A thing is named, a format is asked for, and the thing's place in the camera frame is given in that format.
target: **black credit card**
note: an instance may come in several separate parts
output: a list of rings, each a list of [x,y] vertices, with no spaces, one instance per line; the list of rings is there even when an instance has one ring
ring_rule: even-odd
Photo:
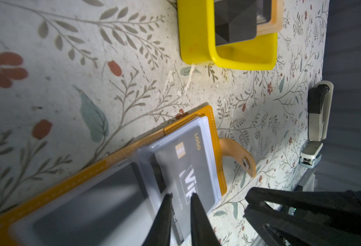
[[[149,158],[162,194],[172,193],[173,231],[178,245],[190,235],[190,202],[197,193],[206,212],[215,204],[205,145],[199,126],[179,135]]]

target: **orange card holder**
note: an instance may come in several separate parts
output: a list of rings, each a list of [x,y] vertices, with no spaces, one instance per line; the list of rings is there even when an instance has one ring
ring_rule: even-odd
[[[247,152],[240,144],[232,139],[219,139],[216,129],[216,122],[213,115],[211,106],[205,106],[184,118],[172,123],[171,125],[148,135],[147,137],[136,141],[135,143],[124,147],[115,153],[105,157],[99,162],[79,171],[73,176],[65,179],[60,184],[57,184],[32,199],[20,204],[12,210],[2,214],[0,216],[0,246],[4,245],[18,245],[13,237],[8,233],[9,227],[25,217],[26,215],[36,211],[37,209],[45,206],[51,201],[64,195],[70,190],[83,184],[87,180],[95,177],[96,175],[107,170],[112,165],[124,160],[132,155],[132,153],[142,146],[149,145],[160,138],[172,133],[188,122],[192,121],[196,117],[207,116],[209,121],[209,127],[212,137],[213,150],[215,154],[217,177],[219,179],[219,186],[221,195],[223,196],[227,192],[227,184],[224,177],[222,157],[231,156],[242,166],[242,168],[251,176],[256,176],[256,163],[250,153]]]

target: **yellow container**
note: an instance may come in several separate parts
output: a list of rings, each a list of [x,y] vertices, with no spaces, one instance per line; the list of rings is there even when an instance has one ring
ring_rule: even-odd
[[[253,40],[215,44],[213,0],[178,0],[180,54],[187,64],[214,62],[239,70],[271,70],[276,64],[277,33]]]

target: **white stapler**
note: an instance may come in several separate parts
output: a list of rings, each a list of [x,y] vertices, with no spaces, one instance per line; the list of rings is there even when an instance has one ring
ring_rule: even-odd
[[[309,90],[307,108],[309,111],[309,140],[301,151],[299,163],[307,168],[314,168],[321,160],[321,140],[326,139],[329,115],[331,111],[334,85],[327,80],[318,82]]]

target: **floral patterned surface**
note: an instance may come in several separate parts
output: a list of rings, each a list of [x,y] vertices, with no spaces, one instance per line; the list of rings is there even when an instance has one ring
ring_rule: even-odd
[[[208,102],[220,137],[257,162],[224,158],[228,191],[209,214],[223,245],[249,245],[253,187],[291,190],[307,140],[307,90],[321,79],[328,0],[285,1],[271,71],[180,58],[172,0],[0,0],[0,214]]]

